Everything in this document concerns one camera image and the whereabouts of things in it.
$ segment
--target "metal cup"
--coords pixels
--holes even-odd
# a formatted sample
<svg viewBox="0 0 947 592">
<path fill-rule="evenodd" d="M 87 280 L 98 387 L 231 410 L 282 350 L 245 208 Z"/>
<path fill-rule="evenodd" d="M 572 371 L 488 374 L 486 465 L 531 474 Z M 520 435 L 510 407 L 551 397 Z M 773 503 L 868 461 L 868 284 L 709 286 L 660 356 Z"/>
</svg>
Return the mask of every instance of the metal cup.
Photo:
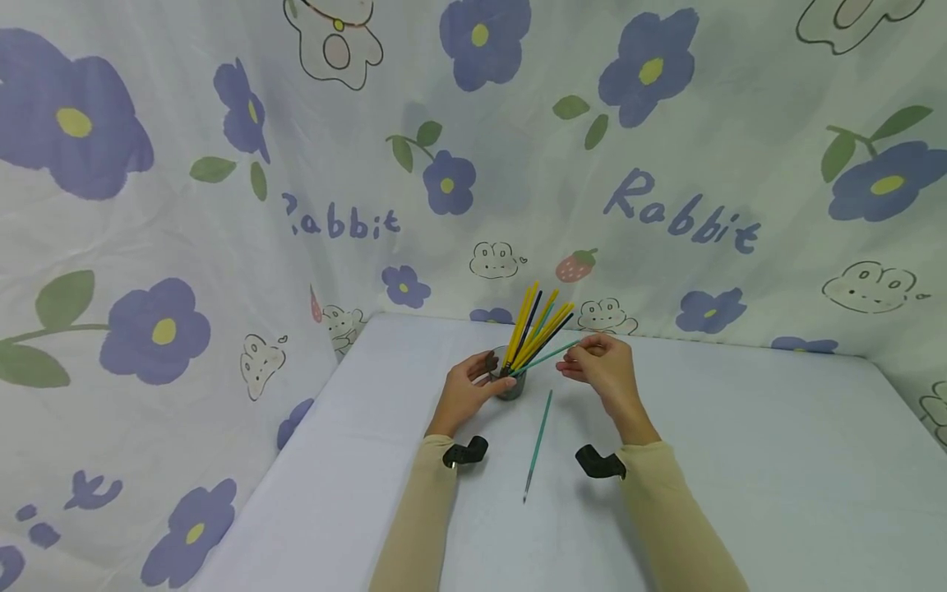
<svg viewBox="0 0 947 592">
<path fill-rule="evenodd" d="M 496 369 L 490 372 L 491 382 L 500 380 L 500 370 L 503 369 L 503 356 L 507 353 L 507 346 L 500 346 L 493 350 L 493 355 L 499 359 L 499 363 L 496 365 Z M 497 395 L 496 398 L 502 401 L 512 401 L 518 399 L 520 395 L 523 394 L 523 388 L 527 385 L 527 374 L 529 371 L 523 372 L 522 374 L 517 374 L 514 378 L 516 379 L 516 386 L 506 391 L 503 394 Z"/>
</svg>

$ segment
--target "black clamp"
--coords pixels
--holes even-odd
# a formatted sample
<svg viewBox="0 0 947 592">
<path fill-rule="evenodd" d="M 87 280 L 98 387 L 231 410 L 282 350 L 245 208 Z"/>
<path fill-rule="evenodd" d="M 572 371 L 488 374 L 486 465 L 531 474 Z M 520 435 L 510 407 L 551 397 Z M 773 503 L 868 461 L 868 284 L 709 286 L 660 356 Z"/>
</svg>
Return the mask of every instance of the black clamp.
<svg viewBox="0 0 947 592">
<path fill-rule="evenodd" d="M 444 466 L 453 469 L 457 464 L 480 462 L 487 454 L 488 446 L 487 441 L 479 436 L 471 438 L 471 443 L 466 446 L 454 444 L 444 453 Z"/>
<path fill-rule="evenodd" d="M 585 474 L 593 479 L 604 479 L 615 475 L 620 476 L 622 480 L 625 478 L 625 464 L 614 454 L 602 458 L 592 444 L 582 446 L 576 453 L 576 460 Z"/>
</svg>

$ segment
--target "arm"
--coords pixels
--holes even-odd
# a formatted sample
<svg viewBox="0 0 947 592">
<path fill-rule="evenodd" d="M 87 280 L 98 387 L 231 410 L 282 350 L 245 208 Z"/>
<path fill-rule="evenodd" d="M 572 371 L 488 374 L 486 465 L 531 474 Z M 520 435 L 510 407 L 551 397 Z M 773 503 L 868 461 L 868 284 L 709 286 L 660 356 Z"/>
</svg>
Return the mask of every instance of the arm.
<svg viewBox="0 0 947 592">
<path fill-rule="evenodd" d="M 743 592 L 749 588 L 690 493 L 670 446 L 638 396 L 632 349 L 608 335 L 585 337 L 556 368 L 601 397 L 624 446 L 625 505 L 661 592 Z"/>
<path fill-rule="evenodd" d="M 484 351 L 451 368 L 438 408 L 421 441 L 395 519 L 375 565 L 369 592 L 437 592 L 444 563 L 457 469 L 444 466 L 454 434 L 491 397 L 513 388 L 516 380 L 495 383 L 479 378 L 498 360 Z"/>
</svg>

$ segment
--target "beige sleeve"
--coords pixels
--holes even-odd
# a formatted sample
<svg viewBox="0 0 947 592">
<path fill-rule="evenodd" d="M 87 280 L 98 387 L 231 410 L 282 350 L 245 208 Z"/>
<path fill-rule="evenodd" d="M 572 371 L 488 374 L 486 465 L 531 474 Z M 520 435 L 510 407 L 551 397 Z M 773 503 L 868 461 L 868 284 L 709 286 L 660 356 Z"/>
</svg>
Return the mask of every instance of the beige sleeve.
<svg viewBox="0 0 947 592">
<path fill-rule="evenodd" d="M 690 493 L 665 442 L 626 445 L 625 505 L 644 543 L 660 592 L 749 590 L 724 542 Z"/>
<path fill-rule="evenodd" d="M 457 469 L 444 466 L 443 457 L 453 445 L 446 436 L 421 442 L 370 592 L 438 592 L 457 484 Z"/>
</svg>

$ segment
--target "white table surface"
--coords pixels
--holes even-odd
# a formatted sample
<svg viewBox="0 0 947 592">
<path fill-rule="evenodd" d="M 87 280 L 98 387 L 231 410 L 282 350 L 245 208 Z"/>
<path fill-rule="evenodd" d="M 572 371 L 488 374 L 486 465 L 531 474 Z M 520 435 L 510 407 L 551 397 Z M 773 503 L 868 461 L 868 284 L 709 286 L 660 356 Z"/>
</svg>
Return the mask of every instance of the white table surface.
<svg viewBox="0 0 947 592">
<path fill-rule="evenodd" d="M 509 331 L 375 316 L 192 589 L 365 590 L 444 374 Z M 869 362 L 622 338 L 752 590 L 947 589 L 947 457 Z M 490 449 L 459 479 L 441 590 L 650 590 L 617 477 L 591 479 L 574 459 L 586 443 L 619 446 L 588 386 L 540 365 L 519 400 L 488 402 L 457 440 L 476 434 Z"/>
</svg>

